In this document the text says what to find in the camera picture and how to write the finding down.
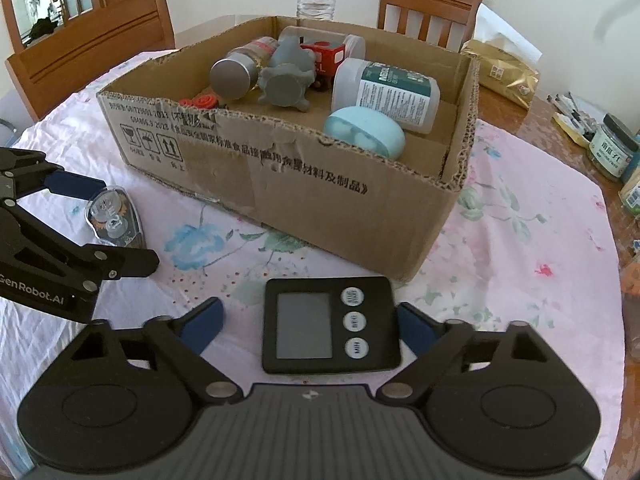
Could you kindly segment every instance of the cardboard box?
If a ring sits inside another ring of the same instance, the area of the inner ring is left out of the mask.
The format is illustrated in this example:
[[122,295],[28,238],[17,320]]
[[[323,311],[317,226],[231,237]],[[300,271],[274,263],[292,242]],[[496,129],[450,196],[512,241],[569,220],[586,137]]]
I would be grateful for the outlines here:
[[[358,34],[367,59],[437,79],[433,131],[407,135],[391,162],[321,130],[331,93],[309,91],[308,113],[257,105],[180,106],[209,85],[213,63],[289,25]],[[466,179],[478,114],[478,63],[399,34],[335,22],[267,17],[151,60],[98,94],[124,160],[174,187],[291,234],[390,278],[415,276]]]

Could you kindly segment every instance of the chair backrest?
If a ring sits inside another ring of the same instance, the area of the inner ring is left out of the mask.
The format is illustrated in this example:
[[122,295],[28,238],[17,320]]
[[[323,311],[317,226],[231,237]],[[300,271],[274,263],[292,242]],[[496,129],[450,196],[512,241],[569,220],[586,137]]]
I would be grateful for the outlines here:
[[406,24],[409,11],[421,12],[424,17],[418,39],[425,41],[429,31],[431,17],[441,18],[443,21],[442,31],[438,45],[447,47],[452,23],[460,23],[465,27],[462,43],[471,39],[476,27],[476,14],[482,0],[380,0],[380,11],[378,12],[378,28],[385,28],[386,6],[392,5],[400,7],[400,18],[398,20],[398,33],[406,33]]
[[123,0],[72,20],[6,66],[33,120],[144,51],[175,48],[166,0]]

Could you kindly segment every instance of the red cap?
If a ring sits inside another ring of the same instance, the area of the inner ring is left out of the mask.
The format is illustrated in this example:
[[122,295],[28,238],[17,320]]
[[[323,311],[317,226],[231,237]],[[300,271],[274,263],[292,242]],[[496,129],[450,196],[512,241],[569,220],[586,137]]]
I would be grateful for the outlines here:
[[218,98],[213,94],[201,95],[193,101],[193,105],[201,110],[211,110],[218,106]]

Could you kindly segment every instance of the glass jar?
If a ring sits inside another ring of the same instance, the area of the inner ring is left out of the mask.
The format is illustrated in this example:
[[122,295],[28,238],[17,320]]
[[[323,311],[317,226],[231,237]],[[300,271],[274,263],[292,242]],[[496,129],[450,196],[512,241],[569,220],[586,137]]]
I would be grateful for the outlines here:
[[587,154],[601,174],[617,182],[639,150],[631,131],[617,117],[607,114],[598,126]]

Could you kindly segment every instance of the gray plastic toy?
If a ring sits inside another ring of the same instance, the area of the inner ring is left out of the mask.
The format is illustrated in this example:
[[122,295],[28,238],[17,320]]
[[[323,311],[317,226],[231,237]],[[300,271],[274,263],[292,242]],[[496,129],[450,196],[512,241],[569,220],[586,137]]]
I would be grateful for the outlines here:
[[298,38],[284,38],[271,57],[269,66],[262,69],[258,86],[263,95],[259,104],[293,106],[301,112],[309,110],[306,89],[316,80],[315,53],[300,47]]

